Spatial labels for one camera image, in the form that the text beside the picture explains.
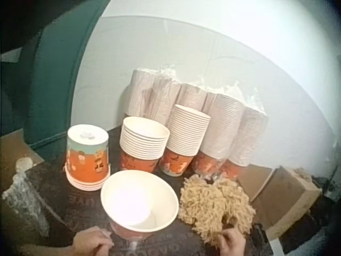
white wall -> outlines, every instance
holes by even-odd
[[[103,17],[119,16],[183,21],[251,47],[302,86],[333,131],[341,132],[334,45],[297,0],[113,0]]]
[[[157,18],[101,18],[79,70],[72,124],[111,129],[121,122],[123,92],[132,70],[174,64],[183,81],[204,75],[218,87],[240,81],[258,87],[270,122],[253,163],[304,167],[328,175],[333,131],[307,92],[283,69],[229,37],[187,23]]]

fried snack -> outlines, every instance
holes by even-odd
[[[249,234],[254,214],[243,189],[228,178],[209,185],[195,174],[185,180],[181,189],[178,217],[193,225],[204,243],[218,246],[216,233],[222,231],[223,219],[242,234]]]

hand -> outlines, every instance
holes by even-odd
[[[92,227],[76,234],[72,244],[72,256],[108,256],[113,247],[111,232]]]
[[[235,228],[223,230],[218,234],[220,256],[243,256],[245,238]]]

dark table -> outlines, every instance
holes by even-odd
[[[109,162],[111,173],[119,171],[120,128],[109,131]],[[44,162],[26,172],[30,183],[39,198],[50,225],[49,246],[63,246],[71,243],[73,235],[83,229],[99,226],[110,229],[108,217],[102,208],[100,191],[86,192],[74,188],[66,179],[62,167],[65,156]],[[185,172],[183,177],[169,177],[159,170],[155,174],[168,182],[180,197],[184,178],[192,173]],[[157,256],[157,255],[218,255],[218,252],[201,242],[191,226],[176,219],[169,227],[150,236],[131,249],[128,241],[112,234],[115,243],[111,255],[115,256]],[[261,225],[254,224],[247,238],[246,255],[272,255],[269,241]]]

brown cardboard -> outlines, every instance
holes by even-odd
[[[238,175],[238,182],[252,202],[269,181],[272,169],[250,164]]]
[[[2,136],[0,143],[1,192],[3,192],[12,184],[12,178],[15,175],[15,163],[19,158],[30,157],[35,164],[44,160],[24,142],[22,129]]]
[[[294,169],[280,167],[252,203],[255,220],[262,223],[269,240],[276,239],[306,213],[320,193]]]

